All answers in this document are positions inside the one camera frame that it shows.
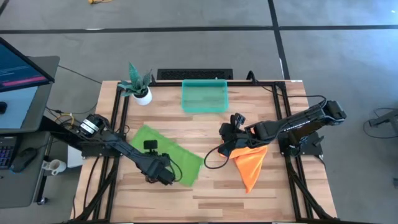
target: succulent plant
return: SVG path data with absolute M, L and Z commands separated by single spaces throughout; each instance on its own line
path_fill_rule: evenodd
M 131 83 L 129 83 L 127 81 L 124 81 L 124 80 L 121 80 L 121 84 L 118 84 L 118 86 L 120 86 L 121 88 L 125 89 L 125 92 L 122 93 L 122 96 L 129 96 L 131 94 L 143 95 L 145 93 L 148 85 L 152 81 L 151 80 L 151 78 L 152 78 L 151 77 L 151 75 L 152 75 L 151 71 L 146 73 L 141 78 L 141 76 L 138 74 L 138 71 L 135 68 L 135 66 L 133 66 L 132 63 L 130 63 L 129 73 L 130 73 Z

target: orange cloth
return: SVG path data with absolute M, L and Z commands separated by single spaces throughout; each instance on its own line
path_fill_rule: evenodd
M 249 193 L 253 189 L 254 184 L 256 184 L 259 178 L 262 160 L 264 156 L 266 156 L 267 150 L 267 146 L 261 146 L 255 149 L 245 147 L 233 150 L 229 157 L 235 160 L 243 183 L 246 186 L 246 193 Z

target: wooden table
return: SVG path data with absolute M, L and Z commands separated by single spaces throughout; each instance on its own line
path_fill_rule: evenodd
M 117 81 L 103 82 L 96 113 L 111 118 Z M 304 95 L 302 82 L 286 81 L 288 95 Z M 204 157 L 220 144 L 218 134 L 221 123 L 229 122 L 236 112 L 246 117 L 245 125 L 264 120 L 276 120 L 272 93 L 261 87 L 228 87 L 229 108 L 224 114 L 185 114 L 181 108 L 180 87 L 151 87 L 152 102 L 139 106 L 129 101 L 126 124 L 131 130 L 130 141 L 143 125 L 179 143 L 185 149 Z M 283 99 L 280 97 L 284 111 Z M 290 98 L 292 113 L 308 108 L 306 98 Z M 117 122 L 121 117 L 123 100 L 119 104 Z M 85 160 L 75 197 L 76 214 L 83 208 L 83 199 L 94 158 Z M 333 199 L 323 164 L 313 156 L 302 156 L 309 191 L 327 213 L 336 216 Z M 214 153 L 209 166 L 223 163 L 224 158 Z M 101 159 L 94 169 L 87 203 L 97 191 L 101 172 Z M 302 195 L 298 190 L 302 216 L 305 217 Z M 104 217 L 106 200 L 102 201 L 99 217 Z M 262 170 L 251 193 L 245 193 L 239 172 L 233 161 L 222 169 L 202 167 L 192 188 L 178 183 L 172 186 L 148 184 L 135 163 L 122 157 L 114 197 L 112 222 L 255 222 L 294 221 L 294 211 L 284 158 L 277 141 L 268 145 Z

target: computer monitor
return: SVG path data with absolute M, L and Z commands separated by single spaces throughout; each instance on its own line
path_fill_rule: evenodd
M 0 37 L 0 92 L 50 82 L 54 78 Z

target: green cloth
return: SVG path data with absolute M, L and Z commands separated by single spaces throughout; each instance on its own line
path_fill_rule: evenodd
M 184 149 L 147 125 L 143 125 L 138 130 L 133 140 L 131 140 L 130 145 L 144 152 L 147 151 L 144 150 L 144 141 L 146 140 L 157 140 L 157 152 L 159 154 L 167 153 L 181 168 L 182 179 L 180 180 L 180 184 L 192 187 L 193 183 L 198 178 L 200 167 L 203 165 L 203 158 Z M 180 170 L 172 162 L 171 166 L 175 171 L 175 179 L 178 180 L 181 177 Z

